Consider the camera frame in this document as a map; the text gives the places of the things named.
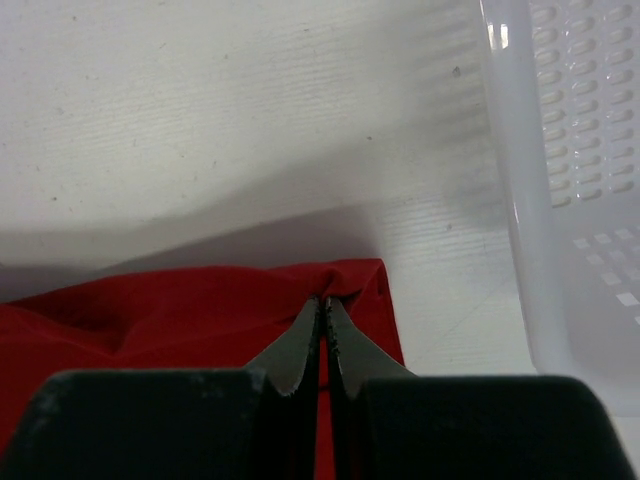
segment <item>red fabric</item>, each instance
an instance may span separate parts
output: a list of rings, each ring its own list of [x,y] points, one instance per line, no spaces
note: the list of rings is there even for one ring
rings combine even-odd
[[[140,273],[0,305],[0,452],[29,398],[51,374],[69,368],[241,366],[291,325],[312,294],[349,297],[354,323],[402,362],[381,260]],[[325,354],[321,388],[327,382]],[[316,478],[333,477],[331,452],[324,388]]]

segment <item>basket hole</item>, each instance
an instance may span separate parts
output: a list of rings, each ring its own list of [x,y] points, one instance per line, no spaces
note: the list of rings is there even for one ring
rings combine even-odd
[[[571,197],[554,198],[551,202],[553,208],[566,207],[567,205],[571,205]]]
[[[620,303],[625,307],[635,307],[636,305],[640,305],[638,299],[631,292],[619,293],[616,295]]]
[[[569,2],[569,8],[574,10],[584,10],[593,5],[593,0],[571,0]]]
[[[547,112],[542,116],[542,123],[549,124],[557,122],[559,120],[562,120],[566,116],[567,115],[566,113],[564,113],[564,110],[551,110],[550,112]]]
[[[611,260],[616,263],[625,263],[627,261],[627,257],[620,250],[613,250],[609,252],[609,256],[611,257]]]
[[[590,120],[579,120],[574,123],[574,127],[578,132],[589,132],[591,130],[595,130],[600,126],[600,122],[595,118]]]
[[[625,18],[630,17],[632,13],[633,8],[631,7],[631,5],[623,5],[611,10],[606,18],[610,22],[619,22],[620,20],[624,20]]]
[[[598,148],[601,143],[602,141],[600,140],[599,137],[593,137],[593,138],[576,137],[575,138],[575,146],[576,146],[576,150],[578,151],[592,150],[594,148]]]
[[[576,167],[578,168],[595,167],[596,165],[600,165],[600,163],[602,162],[602,157],[600,155],[580,155],[576,158],[576,160]]]
[[[623,92],[616,92],[611,100],[612,105],[619,105],[631,101],[633,98],[633,92],[631,90],[624,90]]]
[[[627,274],[627,277],[629,277],[629,280],[631,280],[632,282],[637,282],[640,280],[640,269],[636,268],[636,267],[623,267],[624,273]]]
[[[603,273],[600,276],[602,277],[602,280],[604,280],[604,283],[606,283],[610,287],[622,283],[622,280],[620,280],[620,278],[613,272]]]
[[[596,24],[593,17],[581,18],[569,25],[569,34],[580,34],[591,30]]]
[[[629,239],[633,238],[633,233],[631,233],[626,228],[620,228],[620,229],[616,230],[615,234],[618,236],[618,238],[620,240],[629,240]]]
[[[549,190],[552,192],[558,192],[560,190],[566,190],[571,186],[571,182],[569,180],[554,180],[549,182]]]
[[[540,103],[542,105],[551,105],[552,103],[557,103],[564,97],[564,93],[562,90],[556,90],[555,92],[549,92],[542,95],[540,98]]]
[[[628,182],[621,183],[620,185],[614,186],[611,190],[613,193],[622,193],[628,192],[633,188],[633,181],[629,180]]]
[[[569,149],[567,147],[545,147],[545,153],[547,156],[547,160],[552,160],[554,158],[564,157],[567,153],[569,153]]]
[[[619,130],[613,134],[611,137],[612,142],[620,142],[623,140],[630,140],[633,138],[633,129],[625,128],[623,130]]]
[[[558,30],[555,28],[545,28],[533,34],[533,43],[536,47],[543,47],[558,39]]]
[[[587,262],[589,262],[591,265],[604,265],[604,260],[602,260],[602,257],[597,253],[589,255],[587,257]]]
[[[578,247],[580,250],[584,250],[585,248],[589,248],[589,242],[586,238],[577,238],[573,241],[574,245]]]
[[[609,43],[616,44],[629,40],[633,36],[633,29],[631,27],[619,28],[609,34]]]
[[[593,236],[597,240],[597,242],[601,245],[605,245],[607,243],[611,243],[611,237],[606,233],[598,233]]]
[[[538,67],[544,67],[545,65],[557,62],[559,59],[560,52],[558,52],[558,50],[547,50],[536,55]]]
[[[578,177],[578,179],[576,181],[580,185],[588,185],[590,183],[599,182],[600,180],[602,180],[602,174],[601,173],[593,173],[591,175],[583,175],[581,177]]]
[[[594,190],[587,190],[584,193],[578,194],[578,198],[583,201],[595,200],[602,196],[602,189],[596,188]]]
[[[587,40],[580,40],[575,42],[569,47],[569,53],[571,55],[584,55],[585,53],[593,52],[596,49],[597,43],[593,38]]]
[[[545,23],[549,23],[551,20],[556,18],[558,15],[558,10],[555,7],[546,7],[536,9],[531,15],[533,19],[533,23],[535,25],[544,25]]]
[[[633,50],[625,48],[608,55],[607,63],[609,65],[620,65],[621,63],[628,62],[633,58]]]
[[[596,102],[595,100],[589,100],[588,102],[581,102],[576,105],[576,113],[578,115],[595,112],[597,109],[598,109],[598,102]]]
[[[635,150],[633,149],[633,147],[626,147],[623,148],[622,150],[618,150],[617,152],[615,152],[612,155],[612,158],[628,158],[628,157],[633,157],[633,154],[635,153]]]
[[[622,72],[614,72],[608,75],[609,84],[620,85],[633,80],[633,70],[624,70]]]
[[[547,167],[547,174],[550,177],[553,177],[555,175],[562,175],[563,173],[567,173],[568,171],[569,171],[569,165],[567,165],[566,163]]]
[[[558,83],[560,80],[562,80],[562,74],[557,70],[538,74],[538,85],[541,87],[545,85],[553,85],[554,83]]]
[[[564,138],[566,135],[567,132],[564,128],[545,129],[544,141],[553,142]]]
[[[620,112],[612,111],[612,112],[609,112],[609,115],[607,116],[611,120],[611,123],[626,122],[633,118],[633,110],[628,109],[628,110],[622,110]]]
[[[576,82],[572,85],[571,89],[576,95],[585,95],[587,93],[594,92],[598,88],[598,82],[595,80],[589,80],[586,82]]]
[[[619,175],[629,175],[633,173],[634,166],[633,165],[625,165],[624,167],[618,168],[611,172],[611,175],[617,177]]]
[[[591,73],[596,68],[598,68],[598,64],[593,60],[588,60],[586,62],[574,62],[571,67],[569,67],[571,73],[576,76]]]

